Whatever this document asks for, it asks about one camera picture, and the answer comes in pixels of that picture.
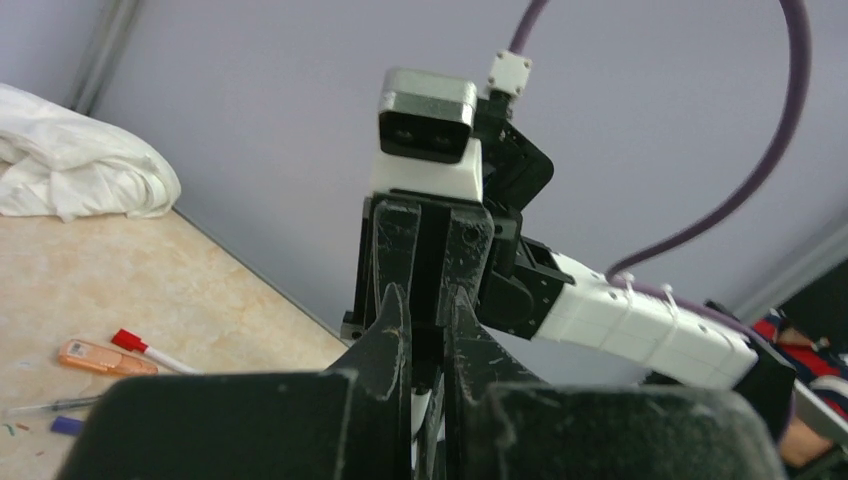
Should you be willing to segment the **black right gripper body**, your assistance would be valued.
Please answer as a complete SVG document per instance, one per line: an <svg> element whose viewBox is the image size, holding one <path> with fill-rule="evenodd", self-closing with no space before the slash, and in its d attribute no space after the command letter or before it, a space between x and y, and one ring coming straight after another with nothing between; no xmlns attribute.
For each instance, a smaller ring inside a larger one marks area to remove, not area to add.
<svg viewBox="0 0 848 480"><path fill-rule="evenodd" d="M478 288L475 314L485 326L510 335L531 339L544 320L552 318L551 311L564 286L575 285L574 277L561 271L553 252L543 243L521 234L522 210L554 173L552 161L522 135L509 122L512 112L507 94L492 93L488 99L479 99L475 114L474 138L482 142L483 201L494 225L494 237ZM421 239L417 240L418 253L436 252L435 226L441 217L448 218L449 207L456 210L460 200L425 195L419 192L395 190L380 194L377 200L409 200L421 204L422 220L419 223ZM366 233L373 222L372 198L366 198L363 214L358 278L352 311L345 312L342 320L343 339L356 340L376 319L373 288L370 286L372 247Z"/></svg>

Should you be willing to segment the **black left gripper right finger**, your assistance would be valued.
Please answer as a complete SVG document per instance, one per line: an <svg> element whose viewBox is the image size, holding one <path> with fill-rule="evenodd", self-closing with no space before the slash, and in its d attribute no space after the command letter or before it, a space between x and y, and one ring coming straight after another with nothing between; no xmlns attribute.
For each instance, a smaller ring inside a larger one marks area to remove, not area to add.
<svg viewBox="0 0 848 480"><path fill-rule="evenodd" d="M449 289L446 475L450 479L782 479L772 438L739 394L685 386L541 381Z"/></svg>

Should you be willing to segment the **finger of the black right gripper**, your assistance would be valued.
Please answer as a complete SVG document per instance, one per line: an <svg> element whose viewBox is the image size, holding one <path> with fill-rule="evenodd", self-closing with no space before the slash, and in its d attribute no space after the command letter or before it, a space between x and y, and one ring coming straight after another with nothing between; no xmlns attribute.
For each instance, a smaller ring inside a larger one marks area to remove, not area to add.
<svg viewBox="0 0 848 480"><path fill-rule="evenodd" d="M376 312L390 284L397 284L405 296L410 293L421 216L414 202L377 200L374 205L371 267Z"/></svg>
<svg viewBox="0 0 848 480"><path fill-rule="evenodd" d="M442 261L437 306L437 325L451 323L456 289L467 294L476 307L494 236L494 222L482 206L459 205L451 209Z"/></svg>

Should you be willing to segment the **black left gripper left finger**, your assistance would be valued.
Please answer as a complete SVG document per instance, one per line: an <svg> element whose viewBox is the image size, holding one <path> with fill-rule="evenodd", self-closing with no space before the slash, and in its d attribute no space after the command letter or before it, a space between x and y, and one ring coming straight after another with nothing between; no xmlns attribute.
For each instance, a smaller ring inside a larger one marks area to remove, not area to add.
<svg viewBox="0 0 848 480"><path fill-rule="evenodd" d="M97 402L62 479L407 479L410 320L389 285L325 370L143 376Z"/></svg>

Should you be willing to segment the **white red-cap marker pen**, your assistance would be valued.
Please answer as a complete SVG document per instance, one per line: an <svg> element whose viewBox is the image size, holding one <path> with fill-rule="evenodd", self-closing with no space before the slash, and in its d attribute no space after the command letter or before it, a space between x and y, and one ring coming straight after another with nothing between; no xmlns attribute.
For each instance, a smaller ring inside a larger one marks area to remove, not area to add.
<svg viewBox="0 0 848 480"><path fill-rule="evenodd" d="M150 346L141 337L134 333L120 329L111 338L111 343L126 351L140 353L143 356L149 357L156 363L159 363L168 369L188 375L201 375L203 371L193 368L170 355Z"/></svg>

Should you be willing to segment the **orange highlighter pen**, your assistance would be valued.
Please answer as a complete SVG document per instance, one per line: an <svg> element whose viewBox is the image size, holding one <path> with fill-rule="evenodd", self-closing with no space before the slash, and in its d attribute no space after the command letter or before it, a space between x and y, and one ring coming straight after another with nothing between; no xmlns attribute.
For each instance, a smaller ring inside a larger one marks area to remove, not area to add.
<svg viewBox="0 0 848 480"><path fill-rule="evenodd" d="M79 339L58 350L58 362L66 367L118 377L156 375L159 369L146 360Z"/></svg>

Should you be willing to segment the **white purple-tip marker pen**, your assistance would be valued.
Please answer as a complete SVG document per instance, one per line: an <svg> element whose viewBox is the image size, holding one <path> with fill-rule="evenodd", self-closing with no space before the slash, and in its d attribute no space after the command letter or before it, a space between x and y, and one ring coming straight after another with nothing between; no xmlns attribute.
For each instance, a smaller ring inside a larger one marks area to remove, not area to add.
<svg viewBox="0 0 848 480"><path fill-rule="evenodd" d="M80 419L67 416L57 416L50 424L49 430L52 433L77 437L84 428L85 422Z"/></svg>

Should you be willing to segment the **thin black pen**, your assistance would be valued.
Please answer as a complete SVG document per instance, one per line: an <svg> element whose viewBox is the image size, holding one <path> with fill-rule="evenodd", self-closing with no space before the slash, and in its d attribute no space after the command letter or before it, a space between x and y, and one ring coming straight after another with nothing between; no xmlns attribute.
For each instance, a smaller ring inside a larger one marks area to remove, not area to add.
<svg viewBox="0 0 848 480"><path fill-rule="evenodd" d="M72 399L60 399L55 400L49 403L44 404L36 404L36 405L26 405L26 406L18 406L6 409L4 411L5 417L16 417L16 416L27 416L32 414L53 414L58 412L65 411L74 411L81 410L92 407L95 405L100 399L101 395L90 396L90 397L81 397L81 398L72 398Z"/></svg>

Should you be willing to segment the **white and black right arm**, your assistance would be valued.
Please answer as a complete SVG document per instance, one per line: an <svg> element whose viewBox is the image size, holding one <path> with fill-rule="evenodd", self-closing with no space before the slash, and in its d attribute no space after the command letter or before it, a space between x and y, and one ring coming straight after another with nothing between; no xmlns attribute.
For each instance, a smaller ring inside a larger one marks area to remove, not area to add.
<svg viewBox="0 0 848 480"><path fill-rule="evenodd" d="M480 100L469 123L420 108L381 115L346 335L374 323L397 277L423 330L416 386L427 391L441 357L441 294L458 285L487 327L594 348L645 367L652 383L734 390L780 437L793 414L794 373L746 327L522 235L523 208L554 166L509 116L503 93Z"/></svg>

